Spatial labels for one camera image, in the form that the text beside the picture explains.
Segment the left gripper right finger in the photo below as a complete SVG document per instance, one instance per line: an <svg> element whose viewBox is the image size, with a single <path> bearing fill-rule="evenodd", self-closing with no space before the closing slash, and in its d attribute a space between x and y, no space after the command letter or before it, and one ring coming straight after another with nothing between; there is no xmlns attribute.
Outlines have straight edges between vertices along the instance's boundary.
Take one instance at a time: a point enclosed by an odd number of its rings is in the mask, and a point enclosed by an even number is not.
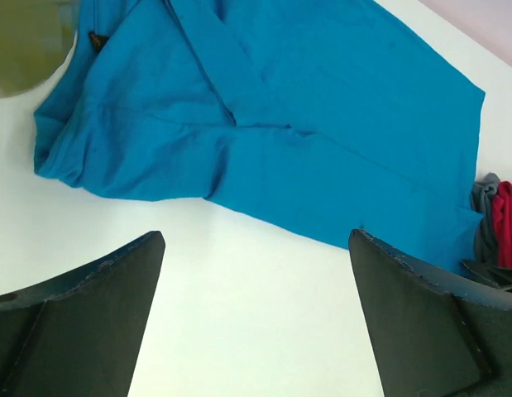
<svg viewBox="0 0 512 397"><path fill-rule="evenodd" d="M420 261L362 230L352 270L387 396L512 397L512 289Z"/></svg>

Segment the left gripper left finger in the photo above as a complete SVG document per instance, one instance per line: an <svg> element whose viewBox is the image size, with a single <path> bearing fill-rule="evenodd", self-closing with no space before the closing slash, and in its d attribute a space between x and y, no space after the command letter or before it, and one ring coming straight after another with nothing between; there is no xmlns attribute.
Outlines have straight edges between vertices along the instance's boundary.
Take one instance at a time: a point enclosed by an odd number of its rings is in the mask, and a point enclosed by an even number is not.
<svg viewBox="0 0 512 397"><path fill-rule="evenodd" d="M126 396L165 253L158 231L0 295L0 396Z"/></svg>

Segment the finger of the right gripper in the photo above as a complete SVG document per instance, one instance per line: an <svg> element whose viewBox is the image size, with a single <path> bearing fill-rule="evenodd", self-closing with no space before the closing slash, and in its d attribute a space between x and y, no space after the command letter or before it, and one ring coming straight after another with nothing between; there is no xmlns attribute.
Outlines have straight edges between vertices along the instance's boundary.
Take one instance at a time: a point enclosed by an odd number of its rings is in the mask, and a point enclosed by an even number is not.
<svg viewBox="0 0 512 397"><path fill-rule="evenodd" d="M463 261L470 278L495 289L512 289L512 270L502 269L477 261Z"/></svg>

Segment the blue polo shirt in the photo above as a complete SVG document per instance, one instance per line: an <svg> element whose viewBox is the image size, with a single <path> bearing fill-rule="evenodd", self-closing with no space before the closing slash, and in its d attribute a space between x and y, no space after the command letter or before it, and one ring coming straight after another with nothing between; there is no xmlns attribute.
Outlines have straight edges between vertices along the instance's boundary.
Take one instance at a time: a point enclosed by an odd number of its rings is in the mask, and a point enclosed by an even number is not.
<svg viewBox="0 0 512 397"><path fill-rule="evenodd" d="M481 220L484 97L373 1L84 1L34 170L343 248L361 228L455 272Z"/></svg>

